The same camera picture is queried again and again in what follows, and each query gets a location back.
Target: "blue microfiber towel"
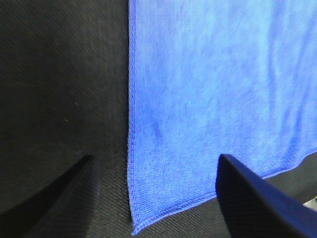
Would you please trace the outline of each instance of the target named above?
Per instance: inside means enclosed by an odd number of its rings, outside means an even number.
[[[130,0],[134,232],[215,197],[218,157],[261,177],[317,147],[317,1]]]

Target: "towel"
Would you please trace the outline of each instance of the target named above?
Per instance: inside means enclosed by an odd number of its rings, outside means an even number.
[[[216,196],[221,153],[262,178],[317,149],[315,0],[130,0],[133,234]]]

